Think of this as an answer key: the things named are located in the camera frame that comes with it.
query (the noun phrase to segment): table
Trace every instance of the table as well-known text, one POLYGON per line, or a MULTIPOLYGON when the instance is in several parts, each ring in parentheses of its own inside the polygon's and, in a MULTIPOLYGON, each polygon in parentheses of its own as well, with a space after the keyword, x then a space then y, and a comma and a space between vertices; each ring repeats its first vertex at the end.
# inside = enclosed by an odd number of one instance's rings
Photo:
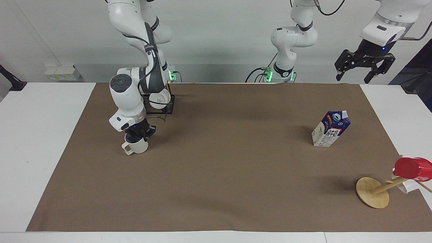
MULTIPOLYGON (((430 239, 432 233, 245 233, 245 232, 182 232, 176 233, 23 233, 55 166, 66 147, 73 129, 86 105, 94 83, 29 83, 16 93, 9 93, 0 103, 0 239, 22 242, 26 239, 48 242, 55 237, 89 239, 100 242, 113 239, 165 239, 194 242, 203 237, 230 242, 251 237, 249 242, 265 237, 268 242, 344 242, 344 238, 430 239)), ((432 114, 415 95, 407 95, 399 86, 362 85, 390 139, 400 154, 407 157, 432 158, 428 140, 432 114), (409 129, 407 120, 415 120, 409 129), (415 138, 418 143, 410 143, 415 138)), ((422 194, 432 208, 432 195, 422 194)))

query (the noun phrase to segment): brown mat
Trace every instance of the brown mat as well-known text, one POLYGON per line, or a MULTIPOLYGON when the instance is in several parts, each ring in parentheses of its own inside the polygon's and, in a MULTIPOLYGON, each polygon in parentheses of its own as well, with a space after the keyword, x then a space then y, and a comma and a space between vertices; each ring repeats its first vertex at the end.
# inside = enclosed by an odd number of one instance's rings
POLYGON ((97 84, 28 231, 432 231, 420 192, 369 208, 356 180, 399 158, 358 85, 172 85, 175 112, 127 156, 97 84), (330 148, 311 132, 329 110, 352 124, 330 148))

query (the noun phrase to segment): milk carton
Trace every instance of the milk carton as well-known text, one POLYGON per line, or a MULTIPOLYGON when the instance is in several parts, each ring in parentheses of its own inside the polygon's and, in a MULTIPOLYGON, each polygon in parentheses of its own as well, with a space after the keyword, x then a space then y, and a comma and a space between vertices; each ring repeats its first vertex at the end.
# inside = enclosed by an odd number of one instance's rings
POLYGON ((317 128, 312 132, 316 147, 330 147, 351 124, 346 111, 327 112, 317 128))

